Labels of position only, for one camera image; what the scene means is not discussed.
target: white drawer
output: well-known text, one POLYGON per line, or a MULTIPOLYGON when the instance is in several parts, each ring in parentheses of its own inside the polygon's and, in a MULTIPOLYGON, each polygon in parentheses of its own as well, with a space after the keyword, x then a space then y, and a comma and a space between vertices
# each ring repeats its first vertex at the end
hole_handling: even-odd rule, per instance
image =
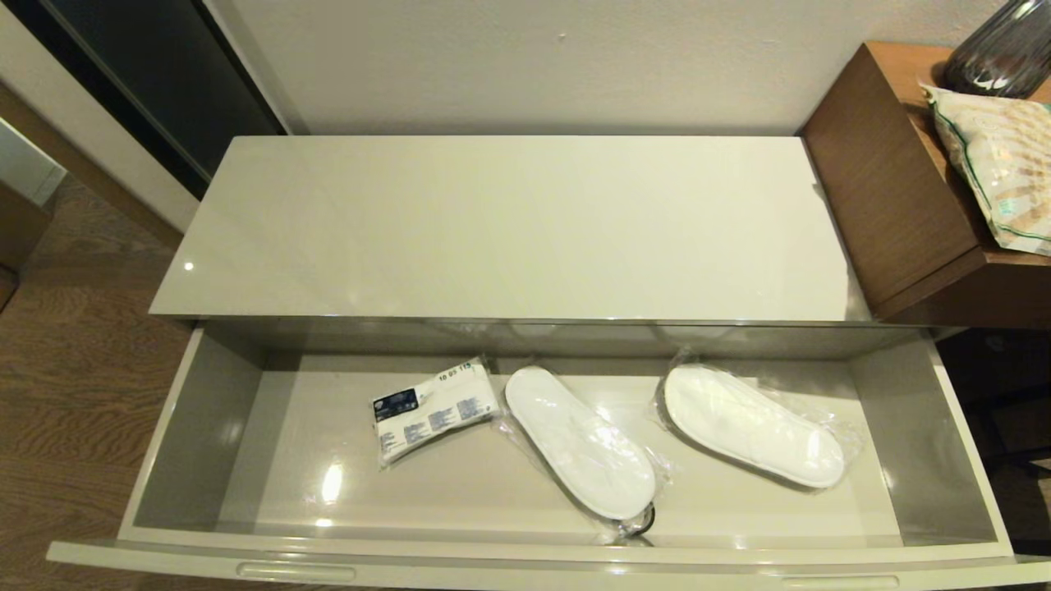
POLYGON ((193 333, 118 539, 50 559, 227 578, 451 589, 949 589, 1051 579, 1014 556, 925 333, 733 327, 211 321, 193 333), (646 417, 681 344, 850 420, 834 488, 777 484, 646 417), (477 352, 540 354, 675 465, 645 542, 598 546, 494 429, 380 472, 369 401, 477 352))

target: cabinet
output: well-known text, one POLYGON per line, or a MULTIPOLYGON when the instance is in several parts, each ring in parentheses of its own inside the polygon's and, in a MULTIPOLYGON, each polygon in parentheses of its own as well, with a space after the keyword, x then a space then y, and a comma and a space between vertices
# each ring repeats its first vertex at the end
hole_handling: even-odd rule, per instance
MULTIPOLYGON (((934 129, 920 82, 950 53, 864 44, 801 136, 877 319, 1051 327, 1051 258, 995 244, 934 129)), ((1031 100, 1051 102, 1051 84, 1031 100)))
POLYGON ((1051 579, 1013 554, 929 338, 856 295, 799 139, 240 139, 153 303, 201 322, 118 538, 48 556, 450 589, 1051 579), (820 493, 689 447, 646 412, 683 346, 868 445, 820 493), (478 352, 496 387, 542 359, 672 461, 644 538, 596 544, 485 426, 378 470, 371 399, 478 352))

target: plastic bag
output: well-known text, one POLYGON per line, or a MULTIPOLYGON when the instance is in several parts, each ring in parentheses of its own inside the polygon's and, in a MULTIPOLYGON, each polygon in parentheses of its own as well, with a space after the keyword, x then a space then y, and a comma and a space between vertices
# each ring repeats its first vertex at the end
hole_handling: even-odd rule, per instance
POLYGON ((839 483, 865 446, 833 412, 692 361, 688 351, 676 356, 654 409, 676 435, 811 489, 839 483))
POLYGON ((499 411, 480 356, 412 388, 374 399, 379 467, 387 468, 438 435, 480 423, 499 411))
POLYGON ((494 426, 605 532, 601 544, 645 533, 671 466, 581 402, 547 369, 529 365, 503 390, 494 426))
POLYGON ((949 160, 996 243, 1051 256, 1051 106, 923 87, 949 160))

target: wooden cabinet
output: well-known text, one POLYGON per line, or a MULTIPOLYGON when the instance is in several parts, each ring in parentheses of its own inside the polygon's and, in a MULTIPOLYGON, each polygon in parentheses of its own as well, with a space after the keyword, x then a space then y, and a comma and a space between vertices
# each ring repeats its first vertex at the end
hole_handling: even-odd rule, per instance
POLYGON ((996 246, 937 139, 919 82, 950 53, 864 44, 801 135, 873 317, 1051 327, 1051 258, 996 246))

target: gray vase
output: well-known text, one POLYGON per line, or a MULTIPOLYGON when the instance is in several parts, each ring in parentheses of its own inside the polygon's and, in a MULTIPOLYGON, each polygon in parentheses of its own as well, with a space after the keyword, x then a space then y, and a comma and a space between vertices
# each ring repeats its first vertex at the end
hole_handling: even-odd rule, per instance
POLYGON ((1011 0, 967 38, 945 66, 957 93, 1024 99, 1051 74, 1051 1, 1011 0))

